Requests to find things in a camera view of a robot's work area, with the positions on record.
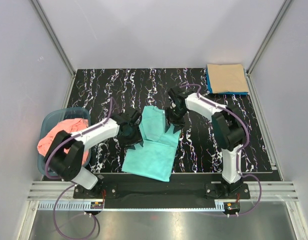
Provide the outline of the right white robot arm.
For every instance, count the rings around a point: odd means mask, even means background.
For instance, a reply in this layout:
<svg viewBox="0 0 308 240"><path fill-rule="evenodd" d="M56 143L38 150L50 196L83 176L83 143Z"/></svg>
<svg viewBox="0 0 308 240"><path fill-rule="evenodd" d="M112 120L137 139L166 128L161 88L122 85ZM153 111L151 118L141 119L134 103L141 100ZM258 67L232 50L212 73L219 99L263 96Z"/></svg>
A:
<svg viewBox="0 0 308 240"><path fill-rule="evenodd" d="M242 184L241 154L250 141L247 126L239 116L240 109L216 103L198 91L186 90L183 87L173 87L167 92L171 104L164 109L165 132L173 126L173 132L180 131L185 126L184 116L195 112L212 124L214 138L222 151L222 181L221 192L226 198L233 198L239 192Z"/></svg>

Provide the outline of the teal t-shirt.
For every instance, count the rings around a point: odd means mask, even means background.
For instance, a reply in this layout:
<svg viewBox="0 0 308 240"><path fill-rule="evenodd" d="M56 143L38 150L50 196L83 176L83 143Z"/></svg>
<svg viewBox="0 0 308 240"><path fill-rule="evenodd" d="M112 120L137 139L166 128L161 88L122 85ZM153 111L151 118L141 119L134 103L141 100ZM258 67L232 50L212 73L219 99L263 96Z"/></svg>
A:
<svg viewBox="0 0 308 240"><path fill-rule="evenodd" d="M165 131L165 111L145 106L139 125L143 144L128 149L122 171L161 182L169 182L181 132L170 126Z"/></svg>

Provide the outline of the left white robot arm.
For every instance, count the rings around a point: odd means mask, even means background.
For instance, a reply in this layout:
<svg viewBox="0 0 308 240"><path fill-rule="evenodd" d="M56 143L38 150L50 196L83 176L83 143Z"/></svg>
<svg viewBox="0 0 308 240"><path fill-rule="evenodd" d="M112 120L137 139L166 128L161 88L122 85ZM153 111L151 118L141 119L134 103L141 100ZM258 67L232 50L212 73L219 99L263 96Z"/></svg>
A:
<svg viewBox="0 0 308 240"><path fill-rule="evenodd" d="M73 133L61 130L44 157L45 168L66 182L82 186L89 197L97 198L102 193L102 180L82 166L84 153L111 138L116 138L121 148L134 150L135 145L143 144L141 121L142 114L130 108L84 130Z"/></svg>

